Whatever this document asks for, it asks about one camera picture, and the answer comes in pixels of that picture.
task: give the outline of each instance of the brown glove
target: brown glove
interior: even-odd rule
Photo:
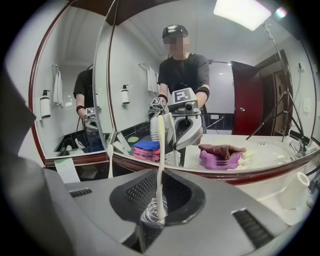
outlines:
[[[209,154],[221,155],[224,160],[229,160],[232,154],[238,152],[246,152],[247,150],[243,148],[238,148],[231,145],[210,145],[201,144],[198,146],[201,151],[206,151]]]

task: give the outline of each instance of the ceiling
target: ceiling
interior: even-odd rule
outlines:
[[[70,6],[61,17],[60,58],[66,64],[93,64],[97,41],[105,17]]]
[[[215,0],[180,0],[161,4],[131,17],[160,60],[167,54],[163,48],[162,30],[171,24],[184,25],[190,38],[190,51],[215,61],[236,61],[255,65],[262,51],[273,48],[262,26],[251,31],[238,23],[214,15]],[[272,18],[266,21],[277,43],[291,34]]]

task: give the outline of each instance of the red door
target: red door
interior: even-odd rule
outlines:
[[[233,135],[250,135],[263,121],[264,96],[259,69],[231,62],[234,83]]]

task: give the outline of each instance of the wall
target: wall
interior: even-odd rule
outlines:
[[[230,65],[210,64],[210,96],[205,103],[208,113],[234,114],[235,88]]]
[[[310,138],[314,126],[316,103],[315,86],[308,57],[301,42],[297,41],[293,36],[290,36],[286,40],[278,43],[278,48],[279,50],[283,49],[287,57],[292,80],[293,99],[296,98],[295,104],[296,107],[299,108],[299,116],[303,125],[304,134]],[[267,50],[262,49],[261,52],[262,54],[256,59],[256,64],[275,54],[276,50],[268,46]],[[299,90],[298,63],[301,63],[302,69],[304,70],[304,72],[301,74]],[[310,102],[310,112],[308,116],[304,115],[303,112],[304,99],[309,99]],[[298,121],[295,111],[293,111],[293,118]],[[296,127],[293,127],[292,130],[298,132],[298,129]]]
[[[27,104],[29,79],[39,44],[47,28],[65,4],[65,1],[52,1],[40,8],[23,26],[5,56],[4,67]],[[18,155],[43,166],[31,129],[27,133]]]
[[[318,141],[320,141],[320,73],[319,73],[319,62],[316,60],[316,56],[311,48],[311,46],[308,44],[307,41],[303,41],[303,45],[305,46],[307,55],[309,57],[311,68],[313,71],[314,76],[314,82],[315,82],[315,91],[316,91],[316,116],[315,116],[315,124],[314,124],[314,131],[312,136],[316,138]]]
[[[146,63],[156,72],[159,70],[160,61],[154,54],[145,47],[144,43],[132,33],[128,26],[131,26],[129,20],[117,26],[114,30],[111,56],[110,56],[110,84],[112,107],[115,117],[116,128],[122,131],[134,125],[148,120],[148,106],[154,95],[147,92],[147,72],[139,66],[139,63]],[[106,84],[106,68],[104,63],[107,56],[108,44],[110,39],[110,26],[105,25],[101,38],[99,39],[97,60],[96,60],[96,86]],[[130,104],[122,106],[121,90],[123,85],[129,85]],[[99,87],[103,94],[107,94],[103,87]],[[107,128],[104,120],[107,115],[100,115],[101,125]]]

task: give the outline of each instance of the person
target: person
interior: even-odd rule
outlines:
[[[76,103],[76,113],[84,121],[86,108],[94,107],[93,97],[93,70],[82,71],[76,78],[73,96]],[[102,142],[99,133],[87,133],[86,138],[90,147],[101,146]]]
[[[190,39],[183,25],[167,26],[162,32],[165,49],[171,57],[159,67],[159,98],[168,103],[168,90],[172,92],[191,88],[201,109],[202,133],[206,134],[205,103],[210,95],[209,63],[206,57],[189,52]]]

